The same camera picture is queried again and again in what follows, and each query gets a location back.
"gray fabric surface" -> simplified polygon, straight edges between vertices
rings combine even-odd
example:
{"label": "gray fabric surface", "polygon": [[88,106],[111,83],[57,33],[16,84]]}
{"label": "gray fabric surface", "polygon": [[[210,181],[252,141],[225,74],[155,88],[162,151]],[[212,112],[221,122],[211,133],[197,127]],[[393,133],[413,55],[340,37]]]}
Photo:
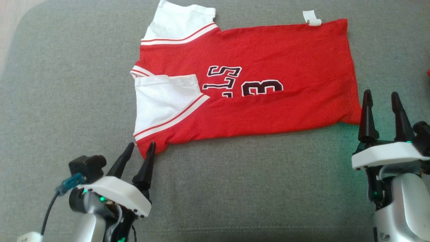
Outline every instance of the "gray fabric surface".
{"label": "gray fabric surface", "polygon": [[[217,9],[222,29],[348,18],[360,100],[374,97],[381,137],[394,138],[390,93],[412,123],[430,121],[430,6],[425,0],[172,0]],[[51,0],[21,20],[0,82],[0,236],[39,231],[68,162],[133,141],[128,74],[157,6],[151,1]],[[364,172],[351,169],[358,127],[170,146],[158,156],[150,217],[138,241],[371,241]],[[126,167],[130,181],[137,151]],[[57,200],[46,242],[67,241],[79,214]]]}

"white stripe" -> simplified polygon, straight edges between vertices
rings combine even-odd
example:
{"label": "white stripe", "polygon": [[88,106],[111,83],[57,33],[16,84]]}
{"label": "white stripe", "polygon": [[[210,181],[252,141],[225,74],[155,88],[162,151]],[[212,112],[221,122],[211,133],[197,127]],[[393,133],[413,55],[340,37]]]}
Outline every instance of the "white stripe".
{"label": "white stripe", "polygon": [[211,31],[214,28],[218,28],[217,25],[210,25],[202,30],[200,30],[199,32],[197,32],[196,34],[194,34],[193,36],[185,39],[185,40],[154,40],[154,41],[150,41],[150,42],[141,42],[140,45],[155,45],[155,44],[182,44],[182,43],[188,43],[191,42],[195,39],[197,39],[198,37],[206,34],[207,32]]}
{"label": "white stripe", "polygon": [[[145,74],[147,74],[147,75],[150,75],[150,76],[155,76],[152,72],[150,72],[150,71],[148,71],[147,69],[144,69],[144,68],[142,68],[142,67],[140,67],[140,66],[138,66],[138,65],[133,66],[132,71],[133,71],[133,70],[141,71],[141,72],[143,72],[143,73],[145,73]],[[135,74],[138,74],[138,75],[142,76],[142,74],[141,74],[141,73],[139,73],[139,72],[133,72],[133,73],[135,73]]]}
{"label": "white stripe", "polygon": [[145,131],[145,132],[143,132],[143,133],[141,133],[141,134],[139,134],[138,136],[136,136],[135,138],[136,138],[136,141],[139,141],[139,140],[141,140],[141,139],[143,139],[143,138],[145,138],[145,137],[147,137],[147,136],[149,136],[149,135],[152,135],[152,134],[154,134],[154,133],[157,133],[157,132],[160,132],[160,131],[163,131],[163,130],[165,130],[165,129],[167,129],[167,128],[170,128],[170,127],[172,127],[173,125],[175,125],[175,124],[177,124],[177,123],[179,123],[179,122],[181,122],[182,120],[184,120],[186,117],[188,117],[191,113],[193,113],[195,110],[197,110],[197,108],[199,108],[200,107],[200,105],[202,105],[206,100],[208,100],[209,99],[209,96],[207,96],[207,95],[203,95],[202,97],[200,97],[200,99],[197,101],[197,102],[195,102],[191,107],[189,107],[189,109],[187,110],[187,111],[185,111],[183,114],[181,114],[179,117],[177,117],[177,118],[175,118],[175,119],[173,119],[173,120],[171,120],[171,121],[169,121],[169,123],[167,123],[167,124],[165,124],[165,125],[162,125],[162,126],[159,126],[159,127],[156,127],[156,128],[153,128],[153,129],[150,129],[150,130],[148,130],[148,131]]}

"light wooden floor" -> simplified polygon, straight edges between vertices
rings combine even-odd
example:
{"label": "light wooden floor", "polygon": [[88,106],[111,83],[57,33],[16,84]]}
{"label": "light wooden floor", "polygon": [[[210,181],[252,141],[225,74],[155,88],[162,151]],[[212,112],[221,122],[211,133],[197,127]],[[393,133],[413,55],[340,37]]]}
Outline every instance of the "light wooden floor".
{"label": "light wooden floor", "polygon": [[0,74],[13,33],[21,17],[32,7],[46,0],[0,0]]}

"white plastic part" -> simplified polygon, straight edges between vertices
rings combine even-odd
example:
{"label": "white plastic part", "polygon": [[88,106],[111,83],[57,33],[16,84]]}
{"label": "white plastic part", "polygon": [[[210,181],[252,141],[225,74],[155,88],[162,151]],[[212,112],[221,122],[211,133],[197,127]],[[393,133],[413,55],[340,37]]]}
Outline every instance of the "white plastic part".
{"label": "white plastic part", "polygon": [[93,192],[127,209],[137,210],[135,214],[138,216],[147,217],[151,211],[151,203],[135,186],[116,177],[102,177],[92,184],[85,184],[80,187],[86,190],[92,189]]}
{"label": "white plastic part", "polygon": [[315,16],[315,12],[311,11],[303,11],[304,21],[309,24],[309,26],[320,26],[321,19],[317,19]]}
{"label": "white plastic part", "polygon": [[412,143],[396,142],[370,147],[353,155],[352,167],[356,169],[416,160],[430,160],[430,157],[422,156]]}
{"label": "white plastic part", "polygon": [[43,236],[37,232],[26,233],[16,240],[16,242],[42,242]]}

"gray cushion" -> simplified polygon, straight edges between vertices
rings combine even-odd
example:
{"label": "gray cushion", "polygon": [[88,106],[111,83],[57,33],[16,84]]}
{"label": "gray cushion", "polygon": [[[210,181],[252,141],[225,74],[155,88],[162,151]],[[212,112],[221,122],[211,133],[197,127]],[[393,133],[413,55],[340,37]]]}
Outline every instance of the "gray cushion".
{"label": "gray cushion", "polygon": [[[301,12],[310,9],[324,22],[348,18],[359,93],[372,90],[381,137],[394,138],[392,91],[411,123],[429,121],[427,1],[172,2],[215,7],[222,29],[303,23]],[[40,230],[69,161],[101,154],[110,166],[133,141],[128,72],[156,6],[156,0],[51,0],[21,20],[0,83],[5,241]],[[357,132],[337,124],[170,146],[157,157],[153,207],[135,223],[138,241],[371,241],[366,177],[351,168]],[[141,161],[135,151],[125,180]],[[44,241],[67,241],[79,216],[67,197],[59,198]]]}

